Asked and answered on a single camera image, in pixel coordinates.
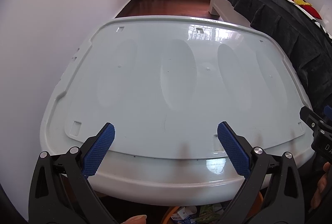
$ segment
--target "bed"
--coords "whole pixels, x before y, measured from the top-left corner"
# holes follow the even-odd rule
[[[313,110],[332,106],[332,37],[291,0],[211,0],[210,13],[252,27],[278,42],[290,59]]]

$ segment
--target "dark baseboard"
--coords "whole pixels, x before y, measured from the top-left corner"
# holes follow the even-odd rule
[[[127,17],[127,14],[130,10],[137,4],[138,0],[130,0],[128,4],[124,6],[124,8],[117,14],[116,18]]]

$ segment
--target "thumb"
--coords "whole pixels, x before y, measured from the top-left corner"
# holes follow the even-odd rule
[[[133,216],[122,224],[146,224],[146,215]]]

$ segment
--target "plastic storage bin lid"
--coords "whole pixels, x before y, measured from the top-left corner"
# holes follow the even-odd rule
[[[218,21],[143,16],[114,19],[78,49],[54,89],[40,129],[61,154],[106,122],[115,140],[94,189],[159,205],[231,199],[238,176],[217,136],[222,121],[270,154],[313,154],[299,117],[307,95],[267,35]]]

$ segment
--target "black and white bedding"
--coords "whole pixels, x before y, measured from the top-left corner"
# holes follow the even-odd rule
[[[278,42],[293,64],[313,110],[332,106],[332,36],[292,0],[228,0],[252,28]]]

